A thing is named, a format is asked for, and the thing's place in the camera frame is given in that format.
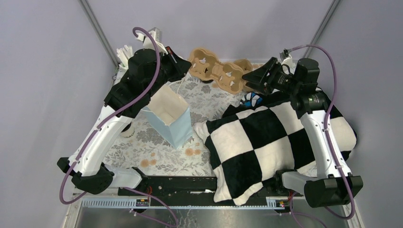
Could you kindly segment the light blue paper bag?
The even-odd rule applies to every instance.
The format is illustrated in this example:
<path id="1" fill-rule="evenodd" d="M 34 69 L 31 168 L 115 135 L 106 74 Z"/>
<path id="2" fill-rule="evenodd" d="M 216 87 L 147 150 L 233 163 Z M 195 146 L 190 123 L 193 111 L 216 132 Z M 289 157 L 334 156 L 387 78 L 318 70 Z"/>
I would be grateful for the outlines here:
<path id="1" fill-rule="evenodd" d="M 190 106 L 169 85 L 163 85 L 142 112 L 173 148 L 179 149 L 192 137 Z"/>

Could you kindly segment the single white paper cup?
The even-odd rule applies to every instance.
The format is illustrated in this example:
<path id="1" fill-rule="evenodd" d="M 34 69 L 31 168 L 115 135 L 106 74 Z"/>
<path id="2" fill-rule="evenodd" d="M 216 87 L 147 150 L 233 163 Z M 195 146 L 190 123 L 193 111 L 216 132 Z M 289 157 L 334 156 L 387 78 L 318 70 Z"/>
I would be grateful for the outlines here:
<path id="1" fill-rule="evenodd" d="M 131 138 L 134 135 L 134 125 L 128 124 L 120 133 L 120 136 L 124 138 Z"/>

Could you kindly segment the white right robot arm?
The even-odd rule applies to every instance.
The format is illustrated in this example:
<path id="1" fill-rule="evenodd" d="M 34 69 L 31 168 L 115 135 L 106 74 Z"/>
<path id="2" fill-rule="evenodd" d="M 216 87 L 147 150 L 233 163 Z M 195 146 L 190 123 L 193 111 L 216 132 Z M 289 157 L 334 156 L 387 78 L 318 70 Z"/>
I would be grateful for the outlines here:
<path id="1" fill-rule="evenodd" d="M 317 177 L 297 171 L 276 173 L 273 191 L 280 196 L 290 190 L 305 196 L 312 208 L 346 205 L 364 186 L 361 176 L 354 176 L 346 164 L 334 137 L 329 112 L 332 107 L 323 93 L 317 91 L 319 64 L 310 58 L 297 62 L 294 73 L 285 73 L 277 58 L 246 73 L 246 86 L 268 95 L 277 89 L 290 97 L 291 106 L 307 132 L 317 165 Z"/>

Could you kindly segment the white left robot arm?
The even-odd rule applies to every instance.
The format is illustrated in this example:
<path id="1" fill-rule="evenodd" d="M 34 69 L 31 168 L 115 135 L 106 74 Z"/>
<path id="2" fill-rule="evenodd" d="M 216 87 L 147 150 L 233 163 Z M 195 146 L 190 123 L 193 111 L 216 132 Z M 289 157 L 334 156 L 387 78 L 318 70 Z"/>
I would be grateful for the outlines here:
<path id="1" fill-rule="evenodd" d="M 127 187 L 135 195 L 147 191 L 147 183 L 137 168 L 118 168 L 103 163 L 116 138 L 131 126 L 132 120 L 167 82 L 184 78 L 191 62 L 175 54 L 170 47 L 157 62 L 153 49 L 143 48 L 128 60 L 128 70 L 112 86 L 104 99 L 92 133 L 70 157 L 58 160 L 58 167 L 72 177 L 80 190 L 99 194 L 112 187 Z"/>

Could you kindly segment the single cardboard cup carrier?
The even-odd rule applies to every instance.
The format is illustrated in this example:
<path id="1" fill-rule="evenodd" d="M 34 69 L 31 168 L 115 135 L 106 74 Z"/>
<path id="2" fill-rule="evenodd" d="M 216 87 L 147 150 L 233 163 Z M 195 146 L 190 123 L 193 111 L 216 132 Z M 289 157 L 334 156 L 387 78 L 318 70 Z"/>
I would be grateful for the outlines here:
<path id="1" fill-rule="evenodd" d="M 200 80 L 213 80 L 218 88 L 231 94 L 243 90 L 243 70 L 233 62 L 221 62 L 215 53 L 205 48 L 195 48 L 188 61 L 192 63 L 190 75 Z"/>

